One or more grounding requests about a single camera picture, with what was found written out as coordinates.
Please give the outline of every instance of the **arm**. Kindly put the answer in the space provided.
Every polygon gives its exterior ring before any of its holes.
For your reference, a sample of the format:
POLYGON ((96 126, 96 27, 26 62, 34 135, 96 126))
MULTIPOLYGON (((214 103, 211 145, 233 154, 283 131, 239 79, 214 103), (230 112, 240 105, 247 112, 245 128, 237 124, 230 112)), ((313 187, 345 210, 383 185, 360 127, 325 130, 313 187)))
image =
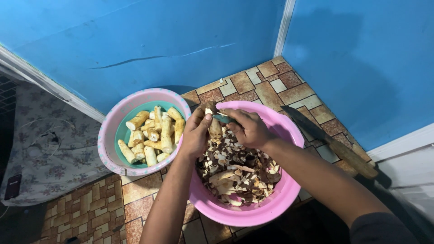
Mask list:
POLYGON ((368 189, 326 160, 272 134, 257 113, 224 111, 242 126, 228 124, 238 141, 273 158, 301 187, 335 212, 349 227, 364 214, 390 210, 368 189))
POLYGON ((199 106, 187 120, 183 142, 149 212, 140 244, 178 243, 194 161, 204 149, 211 115, 199 106))

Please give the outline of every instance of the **left hand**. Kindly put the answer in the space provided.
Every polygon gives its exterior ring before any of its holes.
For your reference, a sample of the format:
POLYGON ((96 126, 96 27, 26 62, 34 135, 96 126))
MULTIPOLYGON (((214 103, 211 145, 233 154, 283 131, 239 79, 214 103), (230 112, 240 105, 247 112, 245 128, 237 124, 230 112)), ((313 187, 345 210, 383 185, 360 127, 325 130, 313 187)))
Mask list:
POLYGON ((205 116, 205 105, 197 107, 185 124, 179 153, 185 153, 194 159, 199 158, 205 151, 207 132, 211 122, 211 114, 205 116))

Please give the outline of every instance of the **bed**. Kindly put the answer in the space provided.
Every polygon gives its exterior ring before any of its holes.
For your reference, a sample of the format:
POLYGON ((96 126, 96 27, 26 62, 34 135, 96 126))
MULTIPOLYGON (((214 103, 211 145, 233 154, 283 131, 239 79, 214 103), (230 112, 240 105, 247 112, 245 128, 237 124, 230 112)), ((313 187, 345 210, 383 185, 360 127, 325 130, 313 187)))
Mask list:
POLYGON ((6 206, 43 203, 111 173, 97 152, 100 125, 38 86, 20 83, 1 202, 6 206), (19 174, 19 196, 4 200, 8 179, 19 174))

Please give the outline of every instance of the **blue painted wall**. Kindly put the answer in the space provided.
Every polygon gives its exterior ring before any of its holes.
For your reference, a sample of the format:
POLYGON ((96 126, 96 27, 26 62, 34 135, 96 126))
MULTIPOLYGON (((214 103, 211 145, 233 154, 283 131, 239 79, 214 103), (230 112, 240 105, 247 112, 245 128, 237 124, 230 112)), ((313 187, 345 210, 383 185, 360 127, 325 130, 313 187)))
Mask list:
POLYGON ((434 122, 434 1, 297 0, 283 57, 365 150, 434 122))
POLYGON ((271 59, 284 3, 7 1, 0 43, 107 113, 141 89, 184 93, 271 59))

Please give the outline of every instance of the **smartphone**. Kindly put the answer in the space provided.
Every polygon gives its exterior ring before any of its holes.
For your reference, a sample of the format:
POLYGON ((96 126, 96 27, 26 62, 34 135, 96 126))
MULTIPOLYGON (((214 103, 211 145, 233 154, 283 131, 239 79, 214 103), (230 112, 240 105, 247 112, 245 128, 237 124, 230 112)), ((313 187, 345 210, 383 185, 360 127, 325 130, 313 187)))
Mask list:
POLYGON ((9 200, 20 195, 21 178, 23 175, 15 175, 7 180, 6 193, 4 199, 9 200))

